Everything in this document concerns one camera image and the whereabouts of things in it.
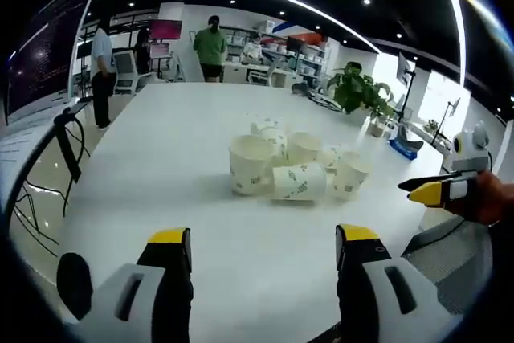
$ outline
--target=potted plant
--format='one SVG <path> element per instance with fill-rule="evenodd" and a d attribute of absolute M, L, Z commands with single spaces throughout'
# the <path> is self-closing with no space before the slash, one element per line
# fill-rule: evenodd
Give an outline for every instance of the potted plant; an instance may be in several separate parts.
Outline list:
<path fill-rule="evenodd" d="M 435 132 L 437 132 L 438 127 L 439 124 L 436 120 L 428 120 L 428 123 L 423 126 L 425 131 L 430 134 L 435 134 Z"/>
<path fill-rule="evenodd" d="M 328 88 L 335 87 L 334 100 L 341 106 L 343 112 L 357 124 L 364 124 L 365 118 L 371 115 L 377 121 L 380 117 L 392 115 L 393 109 L 388 105 L 393 99 L 390 87 L 384 83 L 375 83 L 370 76 L 362 76 L 362 66 L 357 62 L 348 62 L 342 70 L 328 82 Z M 380 96 L 384 90 L 388 98 Z"/>

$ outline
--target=chair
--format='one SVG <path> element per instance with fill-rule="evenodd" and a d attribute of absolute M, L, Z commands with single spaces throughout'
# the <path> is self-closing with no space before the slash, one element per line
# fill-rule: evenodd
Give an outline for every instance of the chair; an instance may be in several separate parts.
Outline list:
<path fill-rule="evenodd" d="M 268 86 L 273 88 L 273 84 L 271 83 L 271 76 L 275 69 L 282 63 L 282 58 L 277 58 L 273 61 L 270 68 L 267 70 L 266 74 L 257 71 L 248 72 L 248 81 L 251 84 L 258 84 L 259 86 Z"/>
<path fill-rule="evenodd" d="M 116 85 L 114 92 L 116 94 L 135 95 L 144 85 L 143 78 L 153 76 L 152 72 L 147 74 L 138 74 L 134 53 L 132 50 L 119 51 L 112 53 L 114 64 L 116 65 Z"/>

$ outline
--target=floor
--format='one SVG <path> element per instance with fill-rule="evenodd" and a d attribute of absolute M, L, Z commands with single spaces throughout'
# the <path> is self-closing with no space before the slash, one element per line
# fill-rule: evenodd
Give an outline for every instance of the floor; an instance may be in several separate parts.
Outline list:
<path fill-rule="evenodd" d="M 114 96 L 111 99 L 110 115 L 112 120 L 116 119 L 130 100 L 131 97 L 129 96 Z M 89 153 L 93 153 L 105 132 L 98 130 L 95 126 L 91 105 L 88 105 L 77 117 L 84 127 L 86 149 Z M 69 129 L 74 136 L 80 137 L 80 131 L 76 124 L 72 124 Z M 78 154 L 80 142 L 73 137 L 70 138 L 70 141 L 75 154 Z M 88 155 L 84 154 L 80 161 L 81 169 L 87 167 L 87 163 Z M 48 303 L 64 320 L 73 321 L 73 317 L 61 303 L 55 287 L 55 273 L 58 263 L 55 256 L 59 255 L 59 235 L 65 215 L 63 195 L 69 182 L 70 174 L 57 142 L 53 141 L 45 149 L 30 172 L 25 184 L 27 191 L 23 190 L 18 196 L 20 201 L 10 220 L 10 235 L 20 256 L 31 268 L 30 273 L 42 289 Z M 419 226 L 419 231 L 433 227 L 450 217 L 451 214 L 444 210 L 429 209 Z M 35 230 L 36 219 L 41 232 L 40 235 Z"/>

